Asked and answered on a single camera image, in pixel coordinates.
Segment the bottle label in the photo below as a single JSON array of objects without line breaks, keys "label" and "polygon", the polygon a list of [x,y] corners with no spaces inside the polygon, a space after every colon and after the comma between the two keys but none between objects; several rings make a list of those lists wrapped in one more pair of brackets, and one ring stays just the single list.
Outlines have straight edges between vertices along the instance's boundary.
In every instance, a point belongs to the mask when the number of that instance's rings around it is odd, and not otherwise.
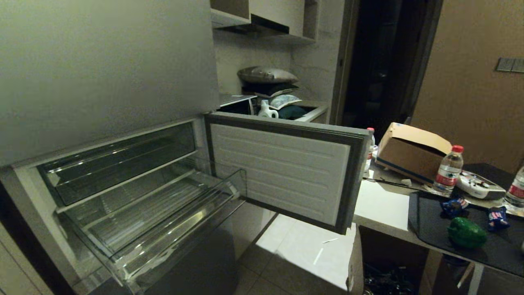
[{"label": "bottle label", "polygon": [[524,182],[515,179],[508,192],[517,198],[524,199]]},{"label": "bottle label", "polygon": [[457,184],[457,178],[459,177],[461,171],[462,169],[460,168],[440,165],[435,181],[445,186],[454,186]]}]

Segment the wall switch panel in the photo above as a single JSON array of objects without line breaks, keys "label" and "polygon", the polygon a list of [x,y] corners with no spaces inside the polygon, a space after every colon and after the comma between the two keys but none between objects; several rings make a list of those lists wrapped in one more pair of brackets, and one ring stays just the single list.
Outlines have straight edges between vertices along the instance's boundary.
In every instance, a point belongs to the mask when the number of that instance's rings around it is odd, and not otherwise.
[{"label": "wall switch panel", "polygon": [[499,58],[497,71],[511,72],[514,62],[515,62],[514,58],[505,58],[505,57]]},{"label": "wall switch panel", "polygon": [[524,58],[516,58],[511,71],[516,73],[524,73]]}]

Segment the range hood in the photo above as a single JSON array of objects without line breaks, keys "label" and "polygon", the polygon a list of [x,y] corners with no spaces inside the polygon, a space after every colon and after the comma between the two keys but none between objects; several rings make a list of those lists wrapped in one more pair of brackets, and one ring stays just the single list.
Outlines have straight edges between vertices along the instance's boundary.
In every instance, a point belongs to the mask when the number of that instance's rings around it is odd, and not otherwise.
[{"label": "range hood", "polygon": [[268,20],[254,14],[251,14],[250,24],[225,27],[220,28],[220,30],[230,31],[254,38],[289,34],[288,26],[273,22],[272,20]]}]

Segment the plastic bottle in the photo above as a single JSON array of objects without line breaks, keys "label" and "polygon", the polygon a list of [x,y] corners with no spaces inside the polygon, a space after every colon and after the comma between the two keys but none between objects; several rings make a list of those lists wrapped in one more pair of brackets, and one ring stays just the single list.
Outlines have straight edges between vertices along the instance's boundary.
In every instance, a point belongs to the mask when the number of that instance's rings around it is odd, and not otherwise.
[{"label": "plastic bottle", "polygon": [[371,166],[371,159],[373,158],[373,149],[375,147],[375,136],[373,135],[373,133],[375,133],[375,128],[369,127],[368,130],[372,132],[372,135],[371,145],[369,146],[369,153],[367,154],[366,167],[364,168],[364,172],[369,171],[369,167]]},{"label": "plastic bottle", "polygon": [[516,207],[524,207],[524,167],[517,172],[504,200]]},{"label": "plastic bottle", "polygon": [[278,112],[275,110],[269,109],[269,101],[267,99],[262,100],[262,104],[260,105],[260,111],[258,112],[258,115],[261,117],[270,117],[272,118],[272,115],[275,115],[275,118],[278,119]]},{"label": "plastic bottle", "polygon": [[454,145],[451,149],[451,153],[442,159],[439,172],[433,182],[433,193],[446,197],[451,195],[451,192],[457,183],[457,178],[462,172],[462,166],[464,165],[464,160],[462,159],[463,151],[464,147],[461,145]]}]

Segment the white container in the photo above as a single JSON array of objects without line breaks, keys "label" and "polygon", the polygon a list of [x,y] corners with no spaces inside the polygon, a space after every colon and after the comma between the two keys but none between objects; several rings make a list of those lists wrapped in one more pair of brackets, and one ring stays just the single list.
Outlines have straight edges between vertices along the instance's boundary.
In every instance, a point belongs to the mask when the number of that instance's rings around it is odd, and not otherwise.
[{"label": "white container", "polygon": [[269,117],[269,118],[278,119],[278,112],[275,110],[269,109],[269,101],[267,99],[262,100],[262,104],[260,105],[260,111],[258,112],[258,115],[261,117]]},{"label": "white container", "polygon": [[[372,133],[375,133],[374,128],[368,128],[368,130]],[[364,173],[369,171],[369,167],[371,166],[371,159],[373,157],[373,150],[375,149],[375,136],[371,135],[371,144],[369,145],[369,152],[367,154],[367,160],[366,160],[366,167],[364,168]]]}]

